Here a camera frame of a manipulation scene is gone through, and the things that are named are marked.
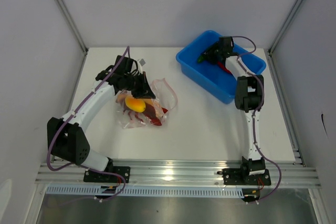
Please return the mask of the red toy chili pepper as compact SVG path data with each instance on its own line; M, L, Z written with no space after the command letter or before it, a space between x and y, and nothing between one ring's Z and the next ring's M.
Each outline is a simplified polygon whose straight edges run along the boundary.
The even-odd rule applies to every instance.
M217 65L226 73L228 74L232 74L226 67L223 63L221 63L220 61L217 62Z

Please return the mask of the yellow orange toy fruit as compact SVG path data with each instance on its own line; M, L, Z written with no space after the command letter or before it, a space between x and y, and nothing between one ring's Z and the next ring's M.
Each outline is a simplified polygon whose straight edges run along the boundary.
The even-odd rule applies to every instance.
M142 99L136 99L132 96L126 96L125 105L134 112L142 113L146 109L146 104Z

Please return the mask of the clear zip top bag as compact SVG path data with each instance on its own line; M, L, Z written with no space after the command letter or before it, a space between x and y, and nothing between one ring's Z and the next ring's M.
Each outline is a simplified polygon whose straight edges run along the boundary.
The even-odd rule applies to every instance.
M153 80L150 88L155 99L135 99L129 91L118 94L116 119L122 128L162 126L169 112L177 106L177 95L166 79Z

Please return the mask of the red toy lobster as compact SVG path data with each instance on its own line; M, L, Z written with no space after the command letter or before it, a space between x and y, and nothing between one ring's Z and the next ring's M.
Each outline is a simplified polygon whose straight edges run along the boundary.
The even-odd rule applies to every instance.
M131 122L134 120L144 124L144 120L140 117L145 117L147 121L155 126L162 126L161 120L163 119L163 116L168 113L168 110L166 108L160 108L159 110L156 110L154 106L146 104L146 109L142 113L134 112L127 108L126 105L123 106L123 113L128 112L128 117Z

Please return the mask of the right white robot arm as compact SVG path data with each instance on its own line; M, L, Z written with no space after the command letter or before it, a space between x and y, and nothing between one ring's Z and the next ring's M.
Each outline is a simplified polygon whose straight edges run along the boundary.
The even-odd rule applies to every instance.
M232 37L220 37L209 46L198 58L197 62L208 61L232 74L237 80L235 91L235 106L242 111L246 120L248 139L248 155L242 158L240 179L251 184L258 176L266 171L265 160L260 154L259 144L259 115L264 104L264 80L256 75L242 61L242 56L234 51Z

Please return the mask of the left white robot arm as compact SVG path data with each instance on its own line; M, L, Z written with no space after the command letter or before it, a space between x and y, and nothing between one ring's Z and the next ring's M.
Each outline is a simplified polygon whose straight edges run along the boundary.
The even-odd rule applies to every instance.
M75 109L48 121L47 157L54 155L69 164L93 169L102 182L110 181L114 176L109 166L112 160L91 149L85 132L102 107L122 91L129 91L137 100L155 98L143 65L144 60L117 56L114 65L99 72L91 91Z

